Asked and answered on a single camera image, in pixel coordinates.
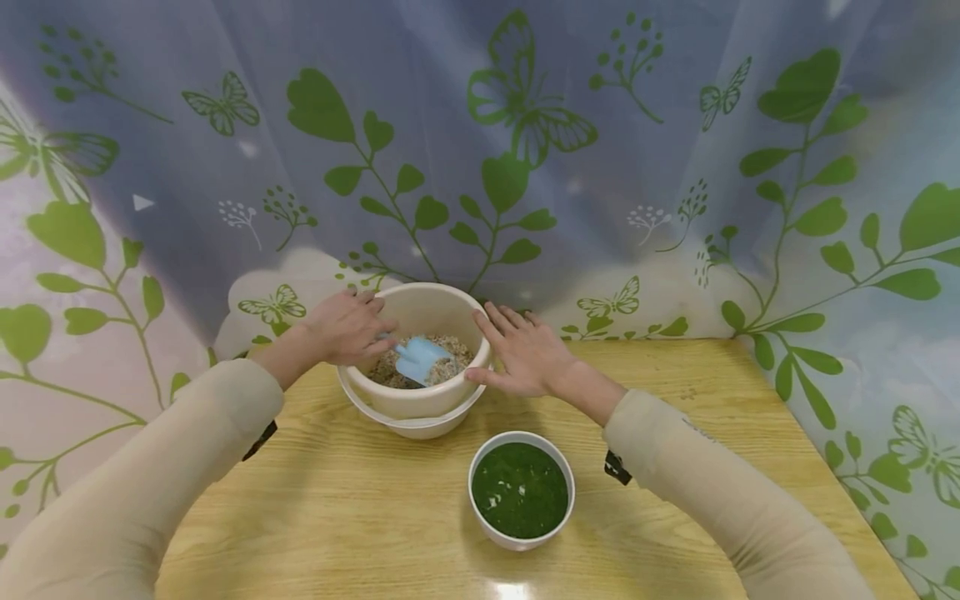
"wooden table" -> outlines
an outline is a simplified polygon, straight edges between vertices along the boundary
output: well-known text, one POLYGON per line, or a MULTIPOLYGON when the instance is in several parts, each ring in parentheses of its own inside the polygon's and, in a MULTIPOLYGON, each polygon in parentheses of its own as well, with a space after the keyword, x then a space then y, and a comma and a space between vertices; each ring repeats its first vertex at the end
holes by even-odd
MULTIPOLYGON (((687 412, 793 493, 840 538, 878 598, 916 597, 739 345, 572 348, 687 412)), ((320 366, 289 391, 277 424, 260 452, 187 515, 163 566, 160 599, 745 597, 727 559, 689 517, 604 474, 599 429, 558 400, 487 391, 459 428, 416 442, 363 417, 334 370, 320 366), (467 496, 473 453, 510 429, 553 441, 577 478, 571 520, 525 554, 487 541, 467 496)))

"green paste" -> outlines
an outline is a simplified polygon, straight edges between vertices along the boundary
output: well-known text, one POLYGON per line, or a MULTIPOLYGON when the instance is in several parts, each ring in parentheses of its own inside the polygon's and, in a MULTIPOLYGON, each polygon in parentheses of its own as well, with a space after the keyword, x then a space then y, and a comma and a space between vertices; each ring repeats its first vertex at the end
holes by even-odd
POLYGON ((470 487, 480 515, 493 529, 512 538, 539 538, 566 515, 564 472, 533 445, 494 448, 480 459, 470 487))

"curtain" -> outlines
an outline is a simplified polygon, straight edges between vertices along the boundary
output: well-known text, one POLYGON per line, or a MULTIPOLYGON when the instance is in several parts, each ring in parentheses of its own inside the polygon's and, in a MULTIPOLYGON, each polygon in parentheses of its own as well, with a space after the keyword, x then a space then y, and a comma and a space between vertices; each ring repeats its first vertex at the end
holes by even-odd
POLYGON ((949 0, 3 4, 0 559, 218 356, 428 280, 567 339, 742 340, 917 592, 960 599, 958 26, 949 0))

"beige sleeve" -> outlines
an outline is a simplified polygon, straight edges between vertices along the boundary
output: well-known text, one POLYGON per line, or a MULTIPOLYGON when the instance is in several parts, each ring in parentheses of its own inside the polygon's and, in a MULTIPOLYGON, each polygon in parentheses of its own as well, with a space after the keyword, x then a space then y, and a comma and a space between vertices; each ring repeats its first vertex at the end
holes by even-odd
POLYGON ((283 406, 269 373, 220 363, 71 487, 0 563, 3 600, 149 600, 180 521, 283 406))
POLYGON ((659 398, 630 391, 604 437, 641 487, 707 531, 753 600, 874 598, 823 523, 659 398))

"grain mixture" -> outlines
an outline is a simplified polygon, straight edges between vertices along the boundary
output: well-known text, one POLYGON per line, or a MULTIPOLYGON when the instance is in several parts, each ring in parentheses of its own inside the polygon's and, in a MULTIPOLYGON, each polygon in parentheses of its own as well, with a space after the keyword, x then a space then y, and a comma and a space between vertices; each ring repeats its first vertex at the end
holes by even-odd
MULTIPOLYGON (((470 348, 467 348, 463 342, 452 335, 425 335, 423 337, 443 348, 453 356, 452 361, 450 359, 441 359, 433 366, 430 374, 427 375, 427 382, 430 385, 444 383, 447 379, 453 378, 459 372, 465 370, 473 360, 474 354, 470 351, 470 348)), ((400 343, 406 346, 409 341, 410 338, 404 338, 400 340, 400 343)), ((396 388, 398 390, 416 390, 422 388, 423 386, 413 379, 407 379, 396 372, 396 360, 399 357, 400 355, 394 350, 384 352, 380 355, 380 358, 376 361, 376 364, 373 365, 370 372, 367 373, 367 377, 373 383, 379 383, 388 388, 396 388)))

